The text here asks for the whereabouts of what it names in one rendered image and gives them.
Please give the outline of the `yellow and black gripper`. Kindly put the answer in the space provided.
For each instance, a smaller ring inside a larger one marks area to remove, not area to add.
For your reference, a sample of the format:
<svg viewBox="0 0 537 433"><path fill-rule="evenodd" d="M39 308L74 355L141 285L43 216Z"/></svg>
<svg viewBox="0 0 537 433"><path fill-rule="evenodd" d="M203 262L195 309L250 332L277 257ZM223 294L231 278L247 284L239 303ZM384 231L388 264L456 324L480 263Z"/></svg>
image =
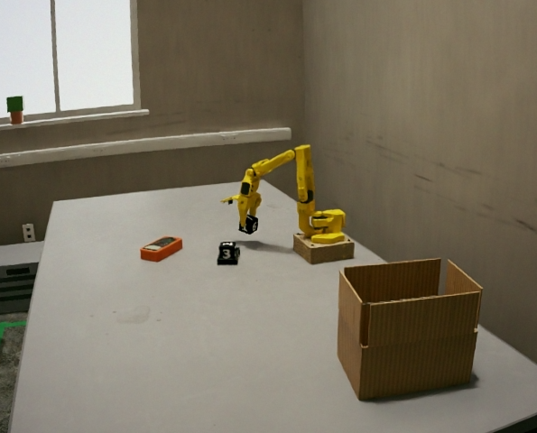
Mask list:
<svg viewBox="0 0 537 433"><path fill-rule="evenodd" d="M240 194L231 198L226 198L224 200L221 200L220 202L226 203L228 200L228 204L233 204L234 199L238 200L237 207L238 207L239 216L240 216L240 223L241 223L241 226L244 227L248 209L249 209L250 216L255 217L256 209L261 205L261 202L262 202L262 199L260 198L261 196L262 195L257 192L255 192L255 194L250 197Z"/></svg>

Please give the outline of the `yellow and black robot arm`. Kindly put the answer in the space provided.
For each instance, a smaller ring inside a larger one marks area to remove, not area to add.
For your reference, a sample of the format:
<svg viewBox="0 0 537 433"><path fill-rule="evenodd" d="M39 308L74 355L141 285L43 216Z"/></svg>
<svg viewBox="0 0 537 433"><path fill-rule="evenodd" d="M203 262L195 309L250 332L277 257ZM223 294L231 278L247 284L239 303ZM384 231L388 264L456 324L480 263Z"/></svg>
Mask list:
<svg viewBox="0 0 537 433"><path fill-rule="evenodd" d="M291 161L291 158L297 161L297 184L300 200L297 202L299 229L305 233L306 237L311 237L313 244L334 244L338 241L344 241L344 235L341 233L343 213L337 209L323 212L313 211L315 210L315 199L313 199L315 189L309 145L292 148L271 160L266 159L252 165L252 168L245 173L239 194L247 197L254 195L259 188L261 176L283 165L284 161L285 163ZM313 226L310 225L310 217L312 217L311 224Z"/></svg>

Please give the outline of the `orange digital multimeter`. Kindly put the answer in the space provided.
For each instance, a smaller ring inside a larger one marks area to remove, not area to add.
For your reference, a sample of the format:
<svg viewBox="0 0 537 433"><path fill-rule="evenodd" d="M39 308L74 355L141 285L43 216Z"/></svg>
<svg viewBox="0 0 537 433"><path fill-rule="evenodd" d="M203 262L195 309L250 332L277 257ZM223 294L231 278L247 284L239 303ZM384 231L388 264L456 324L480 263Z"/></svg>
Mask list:
<svg viewBox="0 0 537 433"><path fill-rule="evenodd" d="M140 248L140 255L143 260L159 262L180 249L182 249L182 239L166 235Z"/></svg>

